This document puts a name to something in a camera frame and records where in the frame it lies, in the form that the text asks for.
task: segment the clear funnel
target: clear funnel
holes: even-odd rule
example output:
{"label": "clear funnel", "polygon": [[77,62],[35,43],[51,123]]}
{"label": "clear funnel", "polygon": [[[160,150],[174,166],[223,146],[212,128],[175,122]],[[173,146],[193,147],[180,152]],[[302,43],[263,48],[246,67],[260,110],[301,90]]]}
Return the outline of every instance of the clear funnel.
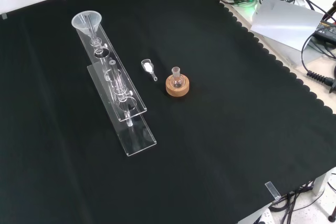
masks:
{"label": "clear funnel", "polygon": [[71,21],[72,26],[80,30],[85,35],[90,36],[90,29],[87,23],[86,16],[89,16],[91,19],[92,26],[94,27],[95,32],[98,30],[99,24],[101,22],[101,15],[93,10],[86,10],[77,14]]}

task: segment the acrylic clamp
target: acrylic clamp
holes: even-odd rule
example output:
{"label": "acrylic clamp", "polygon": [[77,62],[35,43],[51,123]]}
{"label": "acrylic clamp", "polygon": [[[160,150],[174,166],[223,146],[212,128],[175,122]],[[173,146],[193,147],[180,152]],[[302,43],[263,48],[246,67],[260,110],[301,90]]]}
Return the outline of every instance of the acrylic clamp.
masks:
{"label": "acrylic clamp", "polygon": [[134,84],[100,25],[101,15],[88,10],[72,25],[88,53],[90,75],[126,154],[131,156],[156,144],[142,113],[147,111]]}

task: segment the black cloth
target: black cloth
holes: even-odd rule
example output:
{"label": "black cloth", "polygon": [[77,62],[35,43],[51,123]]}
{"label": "black cloth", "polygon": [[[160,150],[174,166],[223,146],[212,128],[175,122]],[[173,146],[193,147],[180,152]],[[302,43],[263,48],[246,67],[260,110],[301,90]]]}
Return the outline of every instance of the black cloth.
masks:
{"label": "black cloth", "polygon": [[[125,155],[71,26],[83,10],[101,13],[155,147]],[[0,223],[234,224],[273,200],[266,182],[283,195],[336,166],[331,110],[217,0],[49,0],[0,21],[0,57]]]}

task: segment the glass bottle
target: glass bottle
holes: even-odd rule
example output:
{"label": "glass bottle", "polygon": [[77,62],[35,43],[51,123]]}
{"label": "glass bottle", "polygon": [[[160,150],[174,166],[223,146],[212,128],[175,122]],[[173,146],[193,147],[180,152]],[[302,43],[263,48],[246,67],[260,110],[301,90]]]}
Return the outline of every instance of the glass bottle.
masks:
{"label": "glass bottle", "polygon": [[184,77],[180,74],[179,67],[172,68],[173,76],[170,78],[170,85],[174,88],[181,88],[185,85]]}

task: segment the wooden base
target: wooden base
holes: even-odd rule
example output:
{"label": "wooden base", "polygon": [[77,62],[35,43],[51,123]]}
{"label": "wooden base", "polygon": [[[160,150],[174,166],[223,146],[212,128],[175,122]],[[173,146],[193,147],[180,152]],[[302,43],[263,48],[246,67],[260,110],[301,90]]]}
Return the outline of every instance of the wooden base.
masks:
{"label": "wooden base", "polygon": [[185,85],[181,88],[175,88],[175,87],[170,85],[170,78],[172,76],[173,75],[169,76],[166,79],[166,91],[167,91],[167,93],[170,94],[172,97],[182,97],[182,96],[186,95],[189,91],[189,79],[188,79],[188,77],[184,76],[182,74],[182,76],[184,77],[184,80],[185,80]]}

